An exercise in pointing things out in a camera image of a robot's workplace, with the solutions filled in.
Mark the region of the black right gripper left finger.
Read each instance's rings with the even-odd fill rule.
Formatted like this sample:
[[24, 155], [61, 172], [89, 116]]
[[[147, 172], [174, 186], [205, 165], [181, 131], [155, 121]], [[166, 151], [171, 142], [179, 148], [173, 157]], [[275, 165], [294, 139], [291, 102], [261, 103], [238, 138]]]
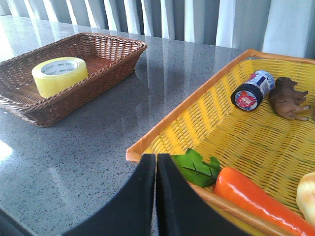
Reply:
[[156, 156], [142, 156], [132, 176], [102, 209], [64, 236], [149, 236], [154, 204]]

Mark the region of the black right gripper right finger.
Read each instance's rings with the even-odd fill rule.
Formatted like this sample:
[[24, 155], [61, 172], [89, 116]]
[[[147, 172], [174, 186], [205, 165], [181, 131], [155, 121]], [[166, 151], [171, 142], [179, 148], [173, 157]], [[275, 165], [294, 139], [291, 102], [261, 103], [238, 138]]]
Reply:
[[169, 154], [157, 155], [156, 205], [160, 236], [247, 236], [189, 186]]

